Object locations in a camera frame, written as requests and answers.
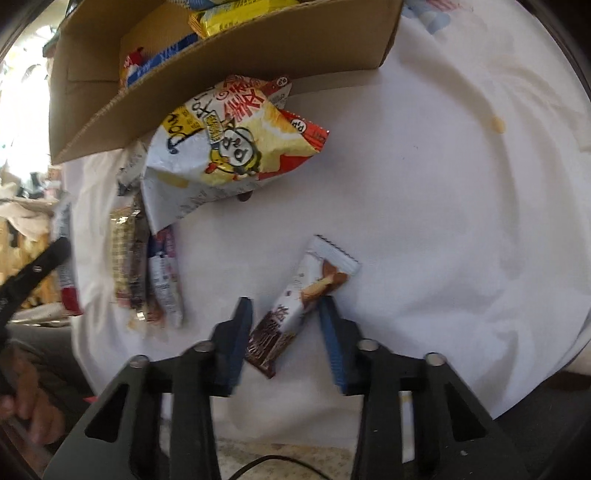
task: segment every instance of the white fabric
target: white fabric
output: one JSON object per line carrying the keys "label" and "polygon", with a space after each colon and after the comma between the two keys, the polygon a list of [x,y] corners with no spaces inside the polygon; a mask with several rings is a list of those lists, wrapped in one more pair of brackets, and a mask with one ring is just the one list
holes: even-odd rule
{"label": "white fabric", "polygon": [[[362,264],[336,293],[343,316],[396,353],[442,352],[493,416],[581,350],[591,338],[589,101],[514,0],[456,3],[413,0],[420,19],[405,12],[379,70],[295,82],[287,109],[330,129],[326,147],[247,202],[209,203],[176,225],[181,330],[144,339],[113,304],[108,215],[121,152],[67,165],[83,169],[80,181],[66,176],[81,185],[86,314],[74,348],[97,391],[132,355],[165,358],[207,338],[240,296],[260,319],[315,233]],[[351,447],[359,399],[333,386],[312,317],[273,380],[245,365],[214,410],[222,437]]]}

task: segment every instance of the yellow snack bag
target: yellow snack bag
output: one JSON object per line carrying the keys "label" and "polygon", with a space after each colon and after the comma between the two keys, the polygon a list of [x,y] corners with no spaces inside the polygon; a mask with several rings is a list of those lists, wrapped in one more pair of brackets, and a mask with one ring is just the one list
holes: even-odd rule
{"label": "yellow snack bag", "polygon": [[189,25],[201,38],[207,38],[234,25],[298,3],[298,0],[236,0],[192,13]]}

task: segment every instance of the cardboard box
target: cardboard box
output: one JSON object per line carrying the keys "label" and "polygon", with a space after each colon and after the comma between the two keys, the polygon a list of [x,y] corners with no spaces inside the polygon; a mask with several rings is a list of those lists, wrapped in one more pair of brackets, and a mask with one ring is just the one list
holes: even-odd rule
{"label": "cardboard box", "polygon": [[191,33],[189,11],[163,0],[84,0],[60,28],[51,77],[54,164],[124,147],[227,75],[292,78],[377,68],[394,42],[402,0],[314,0],[202,40],[123,92],[139,46],[154,55]]}

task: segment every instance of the person's hand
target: person's hand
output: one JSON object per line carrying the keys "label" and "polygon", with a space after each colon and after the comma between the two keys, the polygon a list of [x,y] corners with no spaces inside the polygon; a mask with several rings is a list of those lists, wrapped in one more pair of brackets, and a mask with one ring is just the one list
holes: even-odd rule
{"label": "person's hand", "polygon": [[38,445],[48,445],[64,434],[64,416],[39,387],[39,374],[22,353],[15,350],[12,370],[17,376],[15,397],[0,397],[0,421],[12,416],[31,420],[29,435]]}

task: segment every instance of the blue snack package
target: blue snack package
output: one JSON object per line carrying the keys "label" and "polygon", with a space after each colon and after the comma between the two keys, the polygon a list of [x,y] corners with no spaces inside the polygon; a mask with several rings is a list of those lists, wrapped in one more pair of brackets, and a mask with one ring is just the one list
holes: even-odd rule
{"label": "blue snack package", "polygon": [[174,4],[181,5],[191,10],[207,10],[218,5],[227,4],[233,0],[168,0]]}
{"label": "blue snack package", "polygon": [[146,73],[148,73],[150,70],[156,68],[158,65],[165,62],[169,58],[174,57],[178,52],[193,45],[198,40],[199,36],[196,33],[191,33],[175,44],[165,48],[163,51],[146,61],[142,66],[137,67],[136,71],[127,77],[127,86],[130,87],[140,78],[146,75]]}

